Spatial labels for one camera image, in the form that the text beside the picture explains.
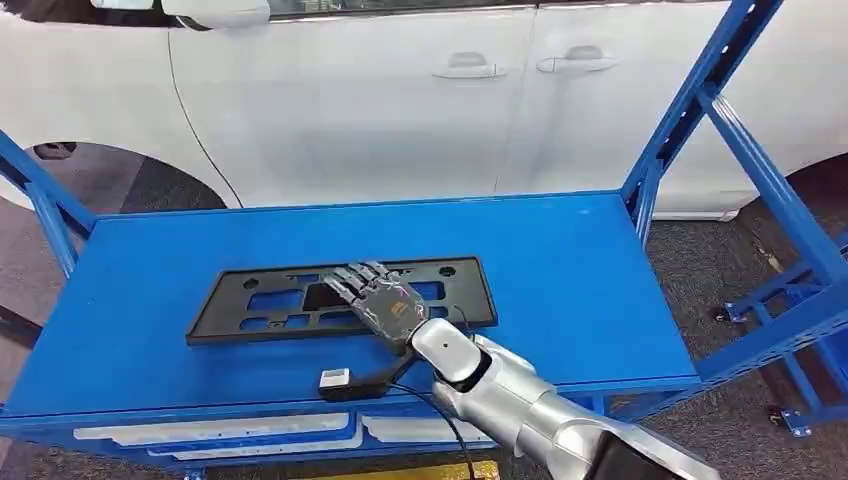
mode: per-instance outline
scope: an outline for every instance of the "white panel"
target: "white panel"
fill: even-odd
[[[498,192],[620,187],[726,7],[541,9]],[[848,151],[846,23],[844,1],[785,2],[725,90],[786,174]],[[590,47],[594,63],[581,58]],[[663,178],[656,215],[726,219],[756,196],[705,121]]]
[[[124,148],[188,172],[237,206],[180,107],[167,29],[38,24],[0,12],[0,63],[0,128],[23,148]],[[0,194],[14,188],[2,181]]]
[[[289,415],[203,422],[77,428],[74,430],[74,438],[78,440],[111,439],[124,446],[151,445],[339,430],[346,427],[349,422],[350,414],[347,413]]]
[[[191,452],[159,454],[148,452],[151,456],[171,455],[177,460],[206,460],[210,458],[252,457],[256,455],[278,455],[281,453],[321,452],[325,450],[346,450],[362,445],[362,421],[357,420],[356,433],[347,440],[328,440],[326,442],[289,443],[281,445],[261,445],[256,447],[215,448]]]
[[[456,442],[456,435],[443,418],[362,417],[368,433],[377,440],[391,442]],[[485,433],[470,423],[454,420],[456,429],[466,442],[491,442]]]
[[[200,140],[249,205],[492,193],[535,11],[175,30]]]

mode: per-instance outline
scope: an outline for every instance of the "car door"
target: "car door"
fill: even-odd
[[[726,8],[542,5],[498,192],[619,188]],[[725,167],[734,168],[729,153]],[[716,188],[702,180],[665,178],[658,211],[721,216],[715,198],[691,195]]]
[[[267,25],[173,30],[175,81],[245,206],[491,194],[535,9],[468,3],[271,2]]]

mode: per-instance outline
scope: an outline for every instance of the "black cable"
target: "black cable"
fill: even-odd
[[[453,419],[450,418],[450,415],[448,415],[448,413],[445,412],[442,407],[436,405],[436,402],[430,400],[423,393],[419,392],[418,390],[412,387],[407,387],[406,385],[399,385],[397,383],[390,383],[389,385],[391,385],[392,388],[397,388],[398,390],[403,390],[404,392],[415,395],[416,397],[421,399],[422,402],[426,403],[427,405],[430,405],[433,410],[438,412],[439,415],[441,415],[442,418],[444,418],[445,421],[448,422],[448,426],[451,427],[451,430],[453,430],[453,434],[456,435],[456,441],[459,443],[459,448],[462,449],[462,453],[463,455],[465,455],[465,463],[468,465],[469,480],[476,480],[474,478],[474,464],[471,462],[471,454],[468,453],[468,446],[465,445],[465,440],[462,439],[462,435],[460,435],[459,429],[456,428],[456,424],[453,422]]]
[[[469,336],[473,336],[474,332],[471,331],[471,324],[468,323],[468,317],[465,316],[465,311],[463,311],[461,308],[459,308],[459,305],[454,304],[454,305],[451,305],[451,306],[453,308],[459,310],[459,313],[462,314],[462,321],[463,321],[463,323],[465,323],[465,330],[466,330],[466,332],[468,333]]]

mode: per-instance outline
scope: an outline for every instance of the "car door handle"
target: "car door handle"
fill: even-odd
[[[578,45],[561,57],[540,60],[536,69],[542,73],[599,72],[617,64],[618,59],[596,45]]]
[[[448,58],[446,68],[433,73],[434,77],[448,79],[496,78],[507,74],[506,68],[489,63],[479,52],[457,52]]]

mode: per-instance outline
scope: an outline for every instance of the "robot finger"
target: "robot finger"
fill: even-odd
[[[386,267],[385,267],[382,263],[379,263],[379,262],[375,262],[375,261],[373,261],[373,260],[370,260],[370,261],[365,262],[365,264],[366,264],[366,265],[368,265],[369,267],[371,267],[371,269],[372,269],[372,270],[374,270],[375,272],[377,272],[377,274],[378,274],[378,275],[381,275],[381,276],[384,276],[384,277],[388,277],[388,276],[389,276],[389,274],[391,274],[391,273],[392,273],[392,272],[390,272],[390,271],[389,271],[389,269],[388,269],[388,268],[386,268]]]
[[[351,287],[353,287],[353,291],[355,293],[359,293],[362,290],[362,287],[365,286],[365,283],[359,278],[358,275],[351,272],[346,268],[336,268],[333,270],[333,273],[338,275],[343,281],[347,282]]]
[[[371,283],[371,280],[377,278],[377,274],[374,273],[369,267],[359,263],[351,263],[348,265],[351,270],[358,273],[362,278],[365,279],[365,283]]]
[[[330,286],[330,288],[335,290],[336,293],[338,293],[339,296],[342,297],[342,299],[344,299],[344,301],[346,301],[347,303],[353,303],[353,301],[357,299],[357,296],[353,292],[351,292],[347,287],[345,287],[342,282],[338,281],[335,277],[326,275],[323,280],[324,283],[326,283]]]

